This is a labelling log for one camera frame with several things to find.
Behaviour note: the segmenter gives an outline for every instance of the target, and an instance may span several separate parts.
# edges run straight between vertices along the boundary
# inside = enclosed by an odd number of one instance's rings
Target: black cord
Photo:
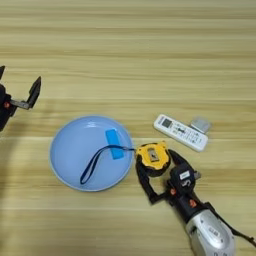
[[[254,240],[254,237],[249,237],[241,232],[239,232],[238,230],[234,229],[232,226],[230,226],[215,210],[210,209],[212,211],[212,213],[219,218],[223,223],[225,223],[226,226],[228,226],[232,232],[232,234],[234,236],[238,236],[241,237],[243,239],[245,239],[246,241],[248,241],[249,243],[251,243],[254,247],[256,247],[256,242]]]
[[[218,219],[220,219],[232,232],[232,234],[234,236],[238,236],[241,237],[243,239],[245,239],[247,242],[249,242],[250,244],[252,244],[254,247],[256,247],[256,241],[254,239],[254,237],[249,237],[241,232],[239,232],[238,230],[234,229],[230,224],[228,224],[213,208],[213,206],[208,202],[208,203],[203,203],[200,201],[200,199],[196,196],[196,194],[193,194],[192,198],[198,203],[201,204],[202,206],[204,206],[206,209],[210,210]]]
[[[92,159],[90,160],[90,162],[88,163],[88,165],[86,166],[84,172],[82,173],[81,177],[80,177],[80,184],[81,185],[84,185],[86,182],[89,181],[89,179],[91,178],[94,170],[95,170],[95,167],[97,165],[97,162],[99,160],[99,157],[101,155],[101,153],[103,151],[105,151],[106,149],[111,149],[111,148],[116,148],[116,149],[122,149],[122,150],[126,150],[126,151],[135,151],[134,148],[128,148],[128,147],[124,147],[124,146],[119,146],[119,145],[108,145],[106,147],[103,147],[101,149],[99,149],[95,154],[94,156],[92,157]],[[84,178],[86,176],[86,174],[88,173],[88,171],[90,170],[91,168],[91,172],[89,174],[89,176],[87,177],[87,179],[84,181]]]

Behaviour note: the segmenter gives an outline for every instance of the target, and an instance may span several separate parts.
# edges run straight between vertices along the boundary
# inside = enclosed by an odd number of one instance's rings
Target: remote control
[[[159,115],[154,127],[184,145],[201,152],[204,150],[208,137],[166,115]]]

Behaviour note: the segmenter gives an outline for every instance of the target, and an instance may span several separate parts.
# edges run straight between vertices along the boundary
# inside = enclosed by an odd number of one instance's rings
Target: blue bowl
[[[80,177],[93,155],[108,145],[105,132],[111,129],[115,129],[121,146],[133,146],[126,129],[107,117],[86,116],[65,125],[50,148],[50,164],[58,179],[81,191],[100,191],[120,182],[131,168],[133,153],[124,151],[124,157],[114,160],[107,149],[88,182],[80,184]]]

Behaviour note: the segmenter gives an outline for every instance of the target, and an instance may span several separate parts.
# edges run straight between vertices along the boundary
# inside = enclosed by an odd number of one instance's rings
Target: black tool
[[[0,67],[0,80],[3,76],[5,66]],[[10,94],[6,93],[5,87],[0,84],[0,131],[2,131],[7,124],[9,118],[13,116],[17,108],[30,109],[33,108],[41,90],[41,77],[34,82],[27,101],[16,101],[12,99]]]

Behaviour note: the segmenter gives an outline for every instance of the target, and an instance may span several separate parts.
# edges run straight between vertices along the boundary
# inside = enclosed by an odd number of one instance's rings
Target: yellow tape measure
[[[149,174],[151,173],[152,176],[162,175],[171,162],[167,144],[164,141],[140,146],[136,150],[136,159],[140,159],[142,165],[150,169]]]

